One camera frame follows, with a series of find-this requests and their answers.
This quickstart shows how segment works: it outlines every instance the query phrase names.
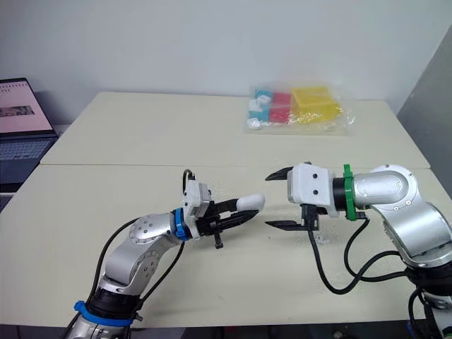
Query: red block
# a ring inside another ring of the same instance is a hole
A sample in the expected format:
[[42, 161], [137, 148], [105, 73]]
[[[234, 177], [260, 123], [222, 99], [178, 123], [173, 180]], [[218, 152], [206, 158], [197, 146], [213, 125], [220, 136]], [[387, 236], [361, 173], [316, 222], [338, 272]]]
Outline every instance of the red block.
[[290, 106], [290, 93], [273, 93], [271, 103]]
[[290, 93], [273, 93], [270, 107], [270, 122], [289, 123]]
[[279, 122], [281, 124], [289, 124], [290, 106], [271, 107], [270, 122]]

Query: green ring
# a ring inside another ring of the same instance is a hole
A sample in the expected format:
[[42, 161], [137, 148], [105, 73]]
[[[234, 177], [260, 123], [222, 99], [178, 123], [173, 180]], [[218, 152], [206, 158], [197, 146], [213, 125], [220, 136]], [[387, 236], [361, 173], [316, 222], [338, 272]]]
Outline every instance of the green ring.
[[347, 206], [346, 217], [350, 221], [356, 220], [355, 203], [353, 201], [353, 172], [349, 164], [344, 165], [344, 189], [345, 204]]

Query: robotic arm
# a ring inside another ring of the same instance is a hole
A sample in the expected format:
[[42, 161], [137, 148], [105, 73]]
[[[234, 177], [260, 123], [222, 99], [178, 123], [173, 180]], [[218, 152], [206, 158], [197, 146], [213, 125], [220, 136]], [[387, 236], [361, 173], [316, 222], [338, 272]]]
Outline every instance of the robotic arm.
[[[417, 180], [408, 169], [384, 165], [353, 175], [345, 165], [344, 177], [335, 177], [328, 169], [304, 163], [277, 171], [266, 180], [287, 180], [288, 200], [302, 207], [301, 224], [291, 220], [267, 223], [282, 230], [308, 231], [318, 267], [320, 258], [311, 236], [319, 229], [320, 214], [337, 218], [345, 211], [347, 219], [355, 221], [367, 219], [356, 208], [378, 212], [407, 266], [406, 276], [417, 287], [410, 298], [410, 318], [412, 303], [419, 297], [430, 326], [436, 327], [433, 335], [452, 335], [452, 229], [441, 212], [421, 197]], [[326, 279], [321, 263], [319, 272], [322, 280]]]
[[[64, 338], [128, 339], [133, 320], [142, 319], [137, 311], [176, 263], [185, 241], [214, 235], [215, 247], [220, 249], [223, 247], [220, 233], [252, 219], [264, 204], [261, 194], [216, 203], [207, 185], [198, 182], [190, 170], [184, 172], [182, 186], [181, 208], [131, 222], [128, 237], [107, 259], [95, 293], [86, 303], [76, 303], [74, 309], [78, 314]], [[224, 212], [231, 214], [221, 218]], [[160, 258], [179, 244], [181, 248], [169, 270], [141, 298]]]

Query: plastic bag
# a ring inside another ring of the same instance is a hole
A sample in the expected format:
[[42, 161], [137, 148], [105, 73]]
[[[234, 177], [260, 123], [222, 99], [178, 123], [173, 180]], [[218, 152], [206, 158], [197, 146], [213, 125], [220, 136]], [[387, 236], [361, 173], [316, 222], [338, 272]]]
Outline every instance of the plastic bag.
[[336, 88], [310, 82], [252, 88], [246, 125], [253, 133], [345, 135], [353, 120]]

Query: laptop keyboard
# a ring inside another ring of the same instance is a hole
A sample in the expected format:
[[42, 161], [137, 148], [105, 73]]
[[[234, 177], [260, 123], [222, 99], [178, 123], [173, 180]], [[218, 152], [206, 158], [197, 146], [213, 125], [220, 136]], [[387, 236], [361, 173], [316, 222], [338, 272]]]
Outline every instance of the laptop keyboard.
[[0, 161], [36, 159], [40, 157], [50, 141], [24, 141], [20, 143], [0, 143]]

